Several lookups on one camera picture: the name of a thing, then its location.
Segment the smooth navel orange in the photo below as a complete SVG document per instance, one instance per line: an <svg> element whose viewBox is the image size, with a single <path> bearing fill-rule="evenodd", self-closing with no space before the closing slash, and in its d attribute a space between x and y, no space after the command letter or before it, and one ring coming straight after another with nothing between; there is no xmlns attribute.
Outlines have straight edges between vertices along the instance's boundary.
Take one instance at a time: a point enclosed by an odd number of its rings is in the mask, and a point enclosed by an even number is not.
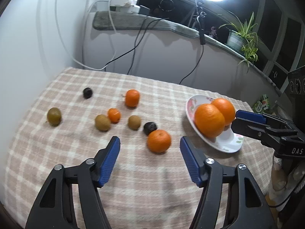
<svg viewBox="0 0 305 229"><path fill-rule="evenodd" d="M214 99L211 104L214 105L224 116L225 126L229 126L235 119L236 111L233 104L224 98Z"/></svg>

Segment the white floral plate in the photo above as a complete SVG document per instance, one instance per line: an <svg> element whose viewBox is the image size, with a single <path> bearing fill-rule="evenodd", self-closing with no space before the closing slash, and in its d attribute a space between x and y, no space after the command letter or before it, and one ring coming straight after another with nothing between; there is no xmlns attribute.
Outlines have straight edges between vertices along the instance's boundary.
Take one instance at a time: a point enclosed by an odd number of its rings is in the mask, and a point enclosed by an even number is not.
<svg viewBox="0 0 305 229"><path fill-rule="evenodd" d="M201 104L208 104L211 103L214 98L206 96L206 95L194 95L188 99L186 102L186 116L191 125L194 129L196 134L209 146L212 148L224 152L227 154L232 154L239 151L243 144L243 136L236 134L232 131L231 126L226 126L224 131L215 138L207 138L197 129L195 122L194 122L194 115L195 110Z"/></svg>

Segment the large bumpy orange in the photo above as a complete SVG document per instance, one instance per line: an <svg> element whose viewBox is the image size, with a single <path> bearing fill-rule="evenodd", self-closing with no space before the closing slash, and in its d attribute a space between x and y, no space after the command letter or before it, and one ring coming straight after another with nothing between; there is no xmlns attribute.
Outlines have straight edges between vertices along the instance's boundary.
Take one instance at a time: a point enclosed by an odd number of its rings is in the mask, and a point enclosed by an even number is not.
<svg viewBox="0 0 305 229"><path fill-rule="evenodd" d="M197 129L208 138L219 136L225 127L225 118L212 104L201 104L195 111L194 123Z"/></svg>

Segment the green kiwi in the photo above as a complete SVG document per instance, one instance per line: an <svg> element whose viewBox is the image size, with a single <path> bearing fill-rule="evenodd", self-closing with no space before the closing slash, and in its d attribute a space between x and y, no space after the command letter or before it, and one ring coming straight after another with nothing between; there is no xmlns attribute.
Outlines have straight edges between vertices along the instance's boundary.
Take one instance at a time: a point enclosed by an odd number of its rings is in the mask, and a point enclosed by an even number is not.
<svg viewBox="0 0 305 229"><path fill-rule="evenodd" d="M62 114L58 108L51 108L47 112L47 121L53 127L58 126L62 121Z"/></svg>

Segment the small mandarin hidden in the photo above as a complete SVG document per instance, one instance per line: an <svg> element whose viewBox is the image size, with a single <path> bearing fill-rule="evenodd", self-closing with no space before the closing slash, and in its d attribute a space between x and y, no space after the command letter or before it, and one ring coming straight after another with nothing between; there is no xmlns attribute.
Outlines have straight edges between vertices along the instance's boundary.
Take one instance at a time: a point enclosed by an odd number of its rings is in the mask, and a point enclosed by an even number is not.
<svg viewBox="0 0 305 229"><path fill-rule="evenodd" d="M121 113L117 108L110 108L108 110L108 118L111 123L118 123L121 119Z"/></svg>

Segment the dark plum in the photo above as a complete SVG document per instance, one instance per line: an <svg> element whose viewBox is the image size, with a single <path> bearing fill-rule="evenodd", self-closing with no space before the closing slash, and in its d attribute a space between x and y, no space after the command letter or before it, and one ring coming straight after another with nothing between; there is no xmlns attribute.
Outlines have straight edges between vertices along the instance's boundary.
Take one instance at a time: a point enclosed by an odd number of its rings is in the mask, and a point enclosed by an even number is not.
<svg viewBox="0 0 305 229"><path fill-rule="evenodd" d="M91 88L87 87L85 89L83 89L83 97L84 99L89 99L91 98L93 95L93 91Z"/></svg>
<svg viewBox="0 0 305 229"><path fill-rule="evenodd" d="M143 127L143 131L146 135L149 135L150 133L152 133L153 131L157 130L157 125L154 122L147 122L144 127Z"/></svg>

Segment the mandarin with stem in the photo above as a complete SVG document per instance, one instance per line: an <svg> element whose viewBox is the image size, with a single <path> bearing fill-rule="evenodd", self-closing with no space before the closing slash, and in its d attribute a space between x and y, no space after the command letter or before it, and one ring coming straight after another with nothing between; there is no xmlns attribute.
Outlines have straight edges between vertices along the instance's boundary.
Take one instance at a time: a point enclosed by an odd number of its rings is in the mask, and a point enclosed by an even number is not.
<svg viewBox="0 0 305 229"><path fill-rule="evenodd" d="M140 93L137 90L128 90L125 94L125 106L136 108L139 104Z"/></svg>

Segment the green snack package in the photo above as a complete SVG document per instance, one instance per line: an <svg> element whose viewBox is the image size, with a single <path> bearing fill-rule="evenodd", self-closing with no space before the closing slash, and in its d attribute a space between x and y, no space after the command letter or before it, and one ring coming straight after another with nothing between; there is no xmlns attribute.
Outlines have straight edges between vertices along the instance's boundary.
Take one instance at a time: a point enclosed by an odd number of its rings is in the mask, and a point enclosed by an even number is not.
<svg viewBox="0 0 305 229"><path fill-rule="evenodd" d="M269 113L270 112L270 102L266 94L261 95L259 100L252 107L254 113Z"/></svg>

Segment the potted spider plant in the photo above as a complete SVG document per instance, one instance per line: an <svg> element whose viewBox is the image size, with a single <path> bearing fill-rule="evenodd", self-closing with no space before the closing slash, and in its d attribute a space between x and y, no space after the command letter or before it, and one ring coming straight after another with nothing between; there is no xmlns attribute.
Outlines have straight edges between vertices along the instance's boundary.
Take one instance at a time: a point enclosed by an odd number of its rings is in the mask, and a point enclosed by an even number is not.
<svg viewBox="0 0 305 229"><path fill-rule="evenodd" d="M232 48L236 49L235 46L239 45L240 52L243 53L244 59L241 60L238 65L241 63L245 63L250 68L250 65L253 65L256 61L258 61L258 34L253 31L253 29L258 25L255 23L255 14L252 12L249 20L245 20L241 22L240 19L231 11L227 11L230 15L232 15L237 23L233 22L222 24L218 27L218 29L222 27L227 27L231 35L237 39L238 43L235 43Z"/></svg>

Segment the checkered beige tablecloth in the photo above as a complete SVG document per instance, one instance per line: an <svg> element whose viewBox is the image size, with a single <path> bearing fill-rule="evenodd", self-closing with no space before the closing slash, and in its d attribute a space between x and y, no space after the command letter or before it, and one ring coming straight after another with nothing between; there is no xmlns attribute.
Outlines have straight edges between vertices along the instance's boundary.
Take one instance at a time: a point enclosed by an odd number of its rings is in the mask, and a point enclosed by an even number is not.
<svg viewBox="0 0 305 229"><path fill-rule="evenodd" d="M93 95L84 99L83 89ZM136 108L125 106L128 90L140 93ZM240 151L225 154L207 145L193 130L185 105L194 95L218 98L207 90L111 72L75 68L64 70L41 93L25 114L6 157L1 180L3 204L20 226L25 226L33 202L53 167L75 166L105 148L112 136L121 142L118 159L108 183L99 194L112 228L188 228L201 196L189 176L179 142L187 136L205 155L219 163L244 163L263 192L268 191L272 154L257 140L245 138ZM61 123L53 127L47 112L58 108ZM121 113L108 131L95 126L97 115L108 110ZM128 118L141 118L138 130L128 127ZM143 127L154 122L172 138L170 148L156 154L147 147Z"/></svg>

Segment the black tripod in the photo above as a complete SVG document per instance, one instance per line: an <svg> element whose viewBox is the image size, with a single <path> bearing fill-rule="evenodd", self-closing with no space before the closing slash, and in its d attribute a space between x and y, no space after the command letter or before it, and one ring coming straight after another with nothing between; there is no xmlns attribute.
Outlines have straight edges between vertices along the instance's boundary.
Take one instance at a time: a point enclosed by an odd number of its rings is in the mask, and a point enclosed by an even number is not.
<svg viewBox="0 0 305 229"><path fill-rule="evenodd" d="M204 0L195 0L194 9L187 15L189 28L194 28L201 33L205 33L205 19L207 13L204 8Z"/></svg>

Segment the black power brick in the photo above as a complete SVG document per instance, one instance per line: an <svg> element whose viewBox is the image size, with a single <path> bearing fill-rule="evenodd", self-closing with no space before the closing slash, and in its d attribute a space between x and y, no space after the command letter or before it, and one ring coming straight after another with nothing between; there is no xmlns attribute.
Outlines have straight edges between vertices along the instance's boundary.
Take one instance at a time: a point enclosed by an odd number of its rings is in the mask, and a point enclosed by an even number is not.
<svg viewBox="0 0 305 229"><path fill-rule="evenodd" d="M143 6L143 5L140 5L140 10L139 10L139 14L140 15L145 15L145 16L149 16L150 14L150 9Z"/></svg>

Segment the white power adapters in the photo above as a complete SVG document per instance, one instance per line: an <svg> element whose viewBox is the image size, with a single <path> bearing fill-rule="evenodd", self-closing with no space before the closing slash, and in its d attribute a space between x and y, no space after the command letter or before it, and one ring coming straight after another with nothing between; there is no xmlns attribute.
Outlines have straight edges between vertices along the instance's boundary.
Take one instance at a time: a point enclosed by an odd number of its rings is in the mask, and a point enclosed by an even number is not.
<svg viewBox="0 0 305 229"><path fill-rule="evenodd" d="M117 12L127 14L138 14L140 6L137 5L137 0L109 0L110 6L115 8Z"/></svg>

